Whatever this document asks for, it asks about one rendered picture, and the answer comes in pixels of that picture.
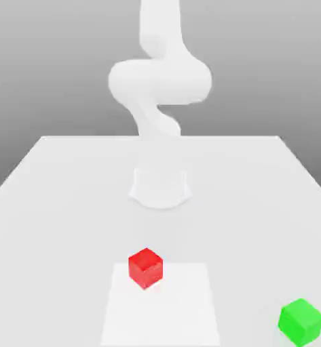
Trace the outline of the small green cube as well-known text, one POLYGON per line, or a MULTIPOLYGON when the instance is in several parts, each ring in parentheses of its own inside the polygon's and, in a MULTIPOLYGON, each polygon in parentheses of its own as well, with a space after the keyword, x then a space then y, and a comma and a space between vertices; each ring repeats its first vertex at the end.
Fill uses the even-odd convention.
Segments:
POLYGON ((304 347, 320 335, 321 312, 299 298, 282 307, 278 327, 296 347, 304 347))

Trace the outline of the small red cube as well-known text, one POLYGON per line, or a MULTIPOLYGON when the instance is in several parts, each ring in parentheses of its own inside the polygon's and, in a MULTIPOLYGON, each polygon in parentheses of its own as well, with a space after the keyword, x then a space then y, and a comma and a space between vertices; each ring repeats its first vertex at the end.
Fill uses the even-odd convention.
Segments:
POLYGON ((128 258, 128 274, 142 289, 147 289, 163 278, 163 259, 144 248, 128 258))

